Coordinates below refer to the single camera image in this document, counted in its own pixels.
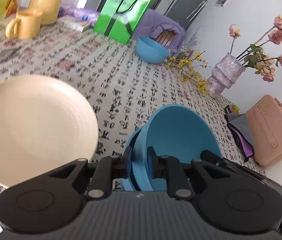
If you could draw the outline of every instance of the plate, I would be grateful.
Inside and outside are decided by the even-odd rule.
[[[27,75],[0,84],[0,185],[5,188],[78,158],[92,159],[95,113],[76,89]]]

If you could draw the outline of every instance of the purple vase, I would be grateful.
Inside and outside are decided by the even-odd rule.
[[[212,75],[208,78],[206,91],[212,98],[218,98],[225,88],[230,88],[239,76],[245,71],[245,67],[228,53],[212,69]]]

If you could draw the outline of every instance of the gray cloth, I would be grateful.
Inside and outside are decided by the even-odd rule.
[[[245,114],[227,114],[228,123],[233,125],[242,136],[251,144],[252,147],[255,146],[254,138],[250,130],[250,124],[245,116]]]

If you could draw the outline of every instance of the refrigerator door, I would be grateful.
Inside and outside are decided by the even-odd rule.
[[[174,0],[165,15],[179,23],[185,30],[197,17],[205,0]]]

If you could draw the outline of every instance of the table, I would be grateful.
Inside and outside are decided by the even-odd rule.
[[[93,107],[99,125],[99,142],[93,162],[121,155],[135,129],[166,104],[181,104],[196,111],[209,124],[222,155],[261,174],[253,160],[243,162],[226,126],[224,107],[230,102],[198,92],[191,82],[164,64],[147,64],[127,45],[94,33],[74,32],[58,25],[43,27],[32,40],[0,39],[0,49],[19,47],[19,54],[0,64],[0,82],[18,75],[38,74],[75,87]],[[116,189],[121,184],[116,181]]]

